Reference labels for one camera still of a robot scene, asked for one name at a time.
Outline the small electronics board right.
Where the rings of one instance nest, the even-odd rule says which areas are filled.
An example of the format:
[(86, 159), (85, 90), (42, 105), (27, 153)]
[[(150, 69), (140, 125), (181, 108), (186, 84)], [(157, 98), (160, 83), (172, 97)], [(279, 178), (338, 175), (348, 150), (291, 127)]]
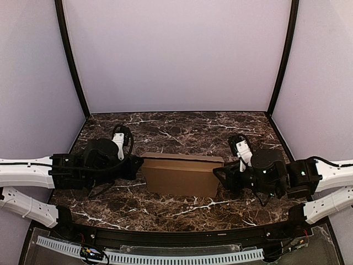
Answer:
[(291, 244), (290, 247), (287, 249), (289, 252), (292, 252), (294, 250), (298, 250), (302, 247), (307, 247), (309, 241), (308, 240), (298, 240), (294, 244)]

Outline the brown cardboard box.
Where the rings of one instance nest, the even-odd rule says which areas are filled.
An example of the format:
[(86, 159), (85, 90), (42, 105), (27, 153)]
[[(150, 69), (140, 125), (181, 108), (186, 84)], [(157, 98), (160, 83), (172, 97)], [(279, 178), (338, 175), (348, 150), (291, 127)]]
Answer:
[(213, 169), (223, 167), (222, 157), (145, 152), (142, 174), (148, 191), (158, 194), (211, 197), (220, 181)]

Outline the small electronics board left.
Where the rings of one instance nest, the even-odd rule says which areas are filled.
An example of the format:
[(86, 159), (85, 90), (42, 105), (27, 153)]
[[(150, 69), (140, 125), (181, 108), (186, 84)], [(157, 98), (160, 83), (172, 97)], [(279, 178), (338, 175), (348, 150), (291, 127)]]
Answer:
[(94, 259), (97, 261), (102, 261), (104, 254), (92, 247), (82, 247), (79, 255), (85, 259)]

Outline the black frame post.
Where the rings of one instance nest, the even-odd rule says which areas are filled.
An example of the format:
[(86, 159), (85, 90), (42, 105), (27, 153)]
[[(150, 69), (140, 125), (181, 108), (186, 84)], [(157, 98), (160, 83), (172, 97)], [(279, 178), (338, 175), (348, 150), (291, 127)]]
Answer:
[(269, 106), (267, 109), (267, 114), (269, 116), (272, 116), (274, 113), (276, 103), (277, 103), (277, 100), (279, 98), (279, 94), (281, 91), (282, 83), (284, 80), (284, 76), (285, 76), (285, 72), (286, 72), (286, 68), (287, 68), (287, 63), (288, 63), (290, 52), (291, 52), (293, 37), (294, 37), (294, 33), (295, 33), (298, 9), (299, 9), (299, 0), (292, 0), (291, 1), (291, 8), (290, 8), (290, 15), (289, 15), (289, 19), (288, 19), (287, 32), (286, 32), (286, 37), (285, 37), (285, 42), (284, 42), (284, 48), (282, 51), (281, 61), (280, 61), (280, 65), (279, 65), (279, 70), (277, 73), (274, 89), (273, 89), (272, 96), (270, 99), (270, 103), (269, 103)]
[(90, 117), (90, 111), (84, 96), (81, 81), (79, 79), (76, 62), (74, 60), (74, 54), (73, 54), (73, 50), (69, 39), (68, 26), (66, 23), (63, 1), (54, 0), (54, 3), (55, 3), (55, 10), (56, 10), (57, 21), (58, 21), (58, 26), (60, 30), (61, 40), (65, 51), (69, 72), (71, 74), (73, 85), (74, 85), (82, 112), (84, 114), (85, 119), (87, 120)]

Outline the black front rail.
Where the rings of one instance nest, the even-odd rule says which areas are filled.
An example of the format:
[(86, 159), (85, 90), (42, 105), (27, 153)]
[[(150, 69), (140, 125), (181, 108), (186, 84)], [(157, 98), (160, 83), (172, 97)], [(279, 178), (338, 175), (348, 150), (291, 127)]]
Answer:
[(287, 221), (242, 229), (204, 232), (139, 232), (80, 225), (65, 216), (49, 229), (50, 235), (67, 240), (84, 240), (97, 247), (119, 248), (122, 245), (144, 247), (206, 247), (241, 245), (273, 247), (281, 241), (312, 235), (312, 228), (324, 222), (309, 224), (299, 215), (301, 206), (290, 209)]

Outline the right black frame post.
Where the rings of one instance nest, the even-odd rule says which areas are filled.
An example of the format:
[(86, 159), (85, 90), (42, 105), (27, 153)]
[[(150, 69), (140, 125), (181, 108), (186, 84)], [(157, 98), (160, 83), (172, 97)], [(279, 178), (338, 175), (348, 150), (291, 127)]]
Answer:
[(288, 63), (290, 52), (291, 52), (293, 37), (294, 37), (294, 33), (295, 33), (298, 9), (299, 9), (299, 0), (292, 0), (291, 1), (291, 8), (290, 8), (290, 15), (289, 15), (289, 19), (288, 19), (287, 32), (286, 32), (286, 37), (285, 37), (285, 42), (284, 42), (284, 48), (282, 51), (281, 61), (280, 61), (280, 65), (279, 65), (279, 70), (277, 73), (274, 89), (273, 89), (272, 96), (270, 99), (270, 103), (269, 103), (269, 106), (267, 109), (267, 114), (269, 116), (272, 116), (274, 113), (276, 103), (277, 103), (277, 100), (279, 98), (279, 94), (281, 91), (282, 83), (284, 80), (284, 76), (285, 76), (285, 72), (286, 72), (286, 68), (287, 68), (287, 63)]

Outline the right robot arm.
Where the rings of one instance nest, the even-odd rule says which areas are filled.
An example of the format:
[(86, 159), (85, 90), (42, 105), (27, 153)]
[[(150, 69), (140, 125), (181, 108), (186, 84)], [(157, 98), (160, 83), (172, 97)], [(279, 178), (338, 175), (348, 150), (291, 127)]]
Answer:
[(238, 154), (239, 161), (213, 169), (223, 187), (238, 193), (249, 189), (268, 198), (300, 199), (327, 189), (336, 191), (320, 199), (290, 208), (290, 222), (314, 224), (352, 205), (352, 161), (330, 162), (312, 156), (286, 163), (281, 151), (259, 149), (250, 158)]

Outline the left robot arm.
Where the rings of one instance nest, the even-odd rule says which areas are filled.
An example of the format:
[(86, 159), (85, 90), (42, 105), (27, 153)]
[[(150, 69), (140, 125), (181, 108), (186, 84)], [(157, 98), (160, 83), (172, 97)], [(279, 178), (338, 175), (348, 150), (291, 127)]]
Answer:
[(133, 142), (123, 134), (112, 139), (88, 141), (79, 155), (54, 154), (33, 160), (1, 160), (1, 208), (37, 221), (48, 228), (70, 226), (71, 211), (65, 206), (40, 202), (17, 187), (56, 190), (92, 190), (119, 178), (132, 181), (144, 163), (142, 157), (124, 153)]

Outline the left black frame post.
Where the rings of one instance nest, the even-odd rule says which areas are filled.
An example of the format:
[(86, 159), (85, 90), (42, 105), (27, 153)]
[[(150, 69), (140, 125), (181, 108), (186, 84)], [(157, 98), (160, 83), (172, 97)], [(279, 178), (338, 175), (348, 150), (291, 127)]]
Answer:
[(85, 119), (87, 120), (90, 117), (90, 111), (84, 96), (81, 81), (79, 79), (76, 62), (74, 60), (74, 54), (73, 54), (73, 50), (69, 39), (68, 26), (66, 23), (63, 1), (54, 0), (54, 3), (55, 3), (55, 10), (56, 10), (57, 21), (58, 21), (58, 26), (60, 30), (61, 40), (65, 51), (69, 72), (71, 74), (73, 85), (74, 85), (82, 112), (84, 114)]

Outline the small electronics board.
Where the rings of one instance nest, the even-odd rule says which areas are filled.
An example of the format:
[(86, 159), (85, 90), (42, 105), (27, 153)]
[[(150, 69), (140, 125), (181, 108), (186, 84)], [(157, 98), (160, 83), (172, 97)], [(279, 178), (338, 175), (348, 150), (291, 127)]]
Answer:
[(104, 254), (92, 247), (82, 247), (79, 255), (85, 259), (94, 259), (97, 261), (102, 261)]
[(307, 247), (309, 241), (308, 240), (298, 240), (294, 244), (291, 244), (290, 247), (287, 249), (289, 252), (292, 252), (294, 250), (298, 250), (302, 247)]

